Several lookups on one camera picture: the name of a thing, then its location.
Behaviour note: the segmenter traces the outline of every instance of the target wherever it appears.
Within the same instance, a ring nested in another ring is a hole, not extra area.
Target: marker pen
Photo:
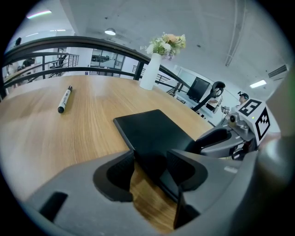
[[[66,90],[65,95],[63,96],[63,98],[61,99],[60,103],[59,103],[59,107],[57,109],[57,111],[59,113],[63,113],[65,110],[65,105],[66,102],[68,101],[68,98],[70,96],[70,93],[72,91],[73,87],[70,85],[69,88]]]

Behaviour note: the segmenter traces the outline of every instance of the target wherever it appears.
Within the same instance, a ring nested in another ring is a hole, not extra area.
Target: wood grain surface
[[[69,85],[65,112],[57,106]],[[0,164],[14,195],[26,200],[64,168],[128,150],[115,117],[160,109],[193,139],[211,126],[154,86],[104,76],[65,76],[16,88],[0,103]],[[160,232],[173,230],[176,203],[135,164],[131,193],[136,209]]]

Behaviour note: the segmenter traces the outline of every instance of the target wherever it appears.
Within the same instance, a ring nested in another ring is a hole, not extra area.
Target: flower vase
[[[140,87],[146,90],[153,89],[153,84],[155,83],[155,80],[157,78],[161,60],[162,56],[160,54],[152,54],[151,61],[149,62],[146,70],[144,71],[142,80],[140,82]]]

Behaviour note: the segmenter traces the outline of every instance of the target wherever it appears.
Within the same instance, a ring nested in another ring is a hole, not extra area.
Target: ceiling
[[[46,10],[51,10],[52,13],[32,19],[25,18],[15,32],[11,41],[17,39],[18,37],[21,37],[22,43],[25,43],[26,41],[30,41],[36,38],[36,36],[26,37],[31,34],[38,33],[38,38],[41,38],[56,36],[56,33],[50,32],[51,30],[72,30],[72,26],[59,0],[40,1],[26,15],[33,15],[35,13]]]
[[[268,73],[294,62],[280,29],[251,0],[47,0],[34,8],[38,9],[53,12],[42,17],[40,25],[50,18],[62,28],[72,27],[76,35],[111,40],[137,51],[163,32],[185,34],[187,47],[173,63],[213,81],[231,82],[261,99],[280,83],[270,80]],[[104,33],[109,27],[116,30],[114,37]],[[249,87],[261,79],[266,86]]]

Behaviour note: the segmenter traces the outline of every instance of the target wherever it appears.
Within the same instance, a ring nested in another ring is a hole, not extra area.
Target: air vent
[[[283,65],[280,68],[278,68],[278,69],[274,70],[273,72],[269,73],[268,77],[272,78],[272,77],[274,77],[274,76],[276,76],[278,74],[281,74],[281,73],[283,73],[285,71],[287,71],[287,67],[286,67],[286,65]]]

